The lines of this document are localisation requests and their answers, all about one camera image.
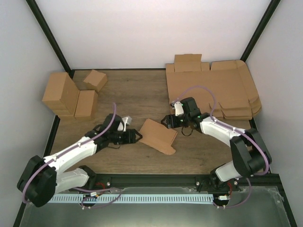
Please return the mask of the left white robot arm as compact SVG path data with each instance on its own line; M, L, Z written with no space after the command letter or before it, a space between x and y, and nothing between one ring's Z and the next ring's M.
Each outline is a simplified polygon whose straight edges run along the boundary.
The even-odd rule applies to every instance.
M55 194L68 189L91 192L97 185L96 174L86 166L68 169L110 143L135 144L141 140L143 136L136 129L127 128L131 120L129 116L122 118L111 113L71 146L53 155L30 158L17 183L23 203L42 207Z

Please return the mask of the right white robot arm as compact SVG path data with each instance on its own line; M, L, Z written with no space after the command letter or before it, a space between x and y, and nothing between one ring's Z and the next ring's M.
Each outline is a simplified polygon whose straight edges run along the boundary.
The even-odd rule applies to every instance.
M194 98L171 103L174 114L166 115L161 124L168 129L191 128L209 135L231 149L232 160L210 173L211 187L222 190L231 179L266 174L271 155L255 128L239 129L223 123L209 113L201 113Z

